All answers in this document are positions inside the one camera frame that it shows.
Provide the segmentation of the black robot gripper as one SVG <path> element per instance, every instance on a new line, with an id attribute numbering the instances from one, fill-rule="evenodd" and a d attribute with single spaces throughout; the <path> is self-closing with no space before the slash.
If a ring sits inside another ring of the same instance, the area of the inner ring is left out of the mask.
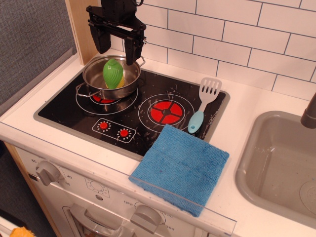
<path id="1" fill-rule="evenodd" d="M 142 0 L 102 0 L 101 6 L 86 8 L 90 32 L 99 53 L 111 48 L 111 35 L 114 35 L 124 39 L 127 65 L 141 57 L 146 25 L 136 17 L 136 11 L 142 3 Z"/>

